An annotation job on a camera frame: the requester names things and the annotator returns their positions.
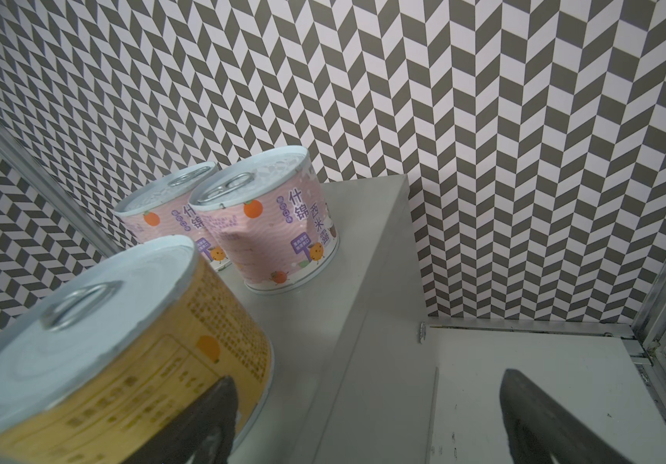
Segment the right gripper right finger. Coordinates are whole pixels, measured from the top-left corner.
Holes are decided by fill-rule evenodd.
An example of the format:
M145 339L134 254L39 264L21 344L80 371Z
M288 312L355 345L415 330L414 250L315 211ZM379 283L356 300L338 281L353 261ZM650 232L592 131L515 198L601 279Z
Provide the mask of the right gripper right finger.
M515 463L627 463L518 369L503 373L499 403Z

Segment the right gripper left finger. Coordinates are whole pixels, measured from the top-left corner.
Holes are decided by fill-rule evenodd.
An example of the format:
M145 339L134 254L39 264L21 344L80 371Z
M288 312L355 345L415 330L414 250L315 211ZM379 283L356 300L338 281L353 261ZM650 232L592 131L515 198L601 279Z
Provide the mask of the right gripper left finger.
M125 461L226 463L236 434L238 396L232 377L220 378Z

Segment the orange label can front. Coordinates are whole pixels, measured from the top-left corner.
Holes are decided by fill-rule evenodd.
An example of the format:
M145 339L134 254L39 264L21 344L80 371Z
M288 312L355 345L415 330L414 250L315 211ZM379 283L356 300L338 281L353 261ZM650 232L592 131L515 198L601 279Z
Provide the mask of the orange label can front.
M127 463L220 378L232 377L234 445L263 407L274 350L185 236L122 251L0 334L0 457Z

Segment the pink label can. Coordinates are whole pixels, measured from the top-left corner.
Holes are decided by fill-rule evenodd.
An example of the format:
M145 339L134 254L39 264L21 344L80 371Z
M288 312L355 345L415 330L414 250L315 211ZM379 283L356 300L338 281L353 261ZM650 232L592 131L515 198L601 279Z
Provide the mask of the pink label can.
M211 267L221 271L231 261L189 205L195 187L219 171L216 162L183 168L126 196L116 204L114 214L141 244L169 235L191 238Z
M340 245L303 146L267 150L219 171L192 191L189 205L259 294L311 280Z

